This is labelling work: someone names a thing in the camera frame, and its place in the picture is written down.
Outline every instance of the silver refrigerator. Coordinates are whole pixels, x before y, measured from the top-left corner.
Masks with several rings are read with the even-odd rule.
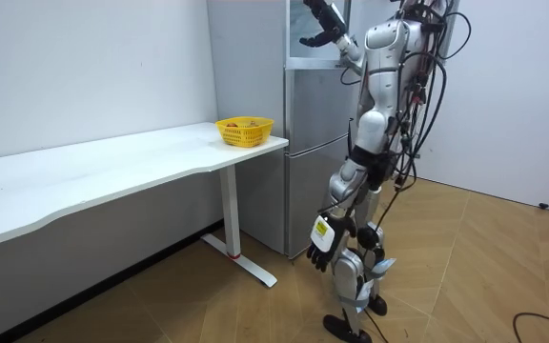
[[[302,49],[294,46],[295,36],[311,34],[290,32],[289,24],[318,30],[301,1],[214,0],[208,6],[219,118],[272,118],[272,135],[290,140],[285,151],[236,166],[240,229],[293,258],[308,247],[330,176],[347,155],[346,134],[349,118],[356,116],[358,87],[340,83],[342,69],[336,63],[305,70],[286,66],[288,51]],[[346,76],[347,81],[354,77],[350,72]]]

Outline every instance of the wooden floor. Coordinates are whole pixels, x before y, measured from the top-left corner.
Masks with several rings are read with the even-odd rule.
[[[515,313],[549,315],[549,212],[418,181],[383,227],[397,262],[376,322],[390,342],[516,342]],[[242,249],[278,278],[272,289],[198,242],[20,342],[337,342],[321,326],[340,314],[329,271],[245,235]],[[362,325],[380,342],[364,314]],[[524,342],[549,342],[543,320],[518,329]]]

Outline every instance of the desk foot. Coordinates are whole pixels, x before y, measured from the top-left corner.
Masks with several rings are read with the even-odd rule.
[[[217,239],[212,234],[205,234],[204,236],[202,236],[202,240],[209,243],[214,248],[218,249],[221,253],[228,256],[228,253],[226,252],[226,244]],[[271,288],[276,283],[276,277],[274,277],[271,273],[266,272],[262,267],[256,265],[252,260],[243,256],[242,254],[239,255],[237,258],[230,257],[230,259],[236,262],[237,265],[243,267],[247,272],[250,272],[253,276],[257,277],[257,279],[260,280],[264,285],[266,285],[266,287]]]

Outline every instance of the humanoid robot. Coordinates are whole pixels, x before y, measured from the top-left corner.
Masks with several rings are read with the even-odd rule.
[[[399,193],[409,187],[405,184],[411,172],[416,179],[414,160],[441,105],[446,87],[442,60],[451,57],[441,56],[439,51],[448,30],[446,19],[453,14],[466,18],[451,12],[453,0],[449,1],[402,1],[395,16],[366,32],[361,50],[348,35],[335,5],[325,0],[304,0],[323,32],[302,38],[300,43],[309,47],[336,44],[341,61],[361,77],[355,145],[340,171],[330,179],[331,205],[319,210],[307,251],[317,269],[325,272],[328,264],[332,268],[343,318],[328,314],[323,325],[345,342],[372,341],[359,327],[358,314],[366,307],[378,315],[387,313],[387,304],[379,295],[379,282],[395,260],[385,259],[380,224]],[[427,124],[436,68],[443,80]],[[427,110],[421,115],[423,106]],[[375,222],[381,185],[388,179],[395,180],[396,192]],[[367,214],[356,218],[356,208],[364,202]],[[347,247],[350,236],[357,238],[358,249]]]

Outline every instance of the desk leg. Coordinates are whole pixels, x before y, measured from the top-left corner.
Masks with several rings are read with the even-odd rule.
[[[272,287],[276,283],[276,278],[240,253],[240,230],[238,228],[234,165],[221,169],[219,171],[219,178],[221,180],[221,197],[224,204],[226,243],[224,244],[224,242],[212,234],[205,234],[202,236],[202,239],[222,253],[227,254],[234,262],[257,277],[264,285]]]

